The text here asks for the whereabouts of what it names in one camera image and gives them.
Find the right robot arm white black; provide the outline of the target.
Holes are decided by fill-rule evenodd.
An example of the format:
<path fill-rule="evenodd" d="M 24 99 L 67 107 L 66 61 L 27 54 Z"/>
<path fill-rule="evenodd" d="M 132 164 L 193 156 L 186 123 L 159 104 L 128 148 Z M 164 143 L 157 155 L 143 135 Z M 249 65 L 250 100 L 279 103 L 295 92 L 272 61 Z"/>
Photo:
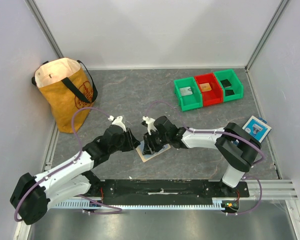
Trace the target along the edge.
<path fill-rule="evenodd" d="M 157 119 L 143 116 L 142 125 L 147 127 L 143 135 L 143 155 L 159 153 L 167 145 L 176 149 L 216 149 L 228 162 L 228 167 L 219 184 L 225 197 L 237 191 L 245 173 L 249 172 L 258 155 L 261 143 L 234 122 L 217 129 L 176 127 L 164 115 Z"/>

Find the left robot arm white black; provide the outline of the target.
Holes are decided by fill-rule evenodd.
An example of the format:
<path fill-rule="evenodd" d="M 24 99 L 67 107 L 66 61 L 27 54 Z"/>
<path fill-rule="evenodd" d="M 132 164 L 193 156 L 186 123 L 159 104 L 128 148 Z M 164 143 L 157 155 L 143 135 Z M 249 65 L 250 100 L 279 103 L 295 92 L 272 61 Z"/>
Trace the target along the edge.
<path fill-rule="evenodd" d="M 32 225 L 68 198 L 96 196 L 100 192 L 100 180 L 92 169 L 107 161 L 110 155 L 133 151 L 140 144 L 129 128 L 111 125 L 65 162 L 34 176 L 28 172 L 23 174 L 9 200 L 15 209 L 14 220 Z"/>

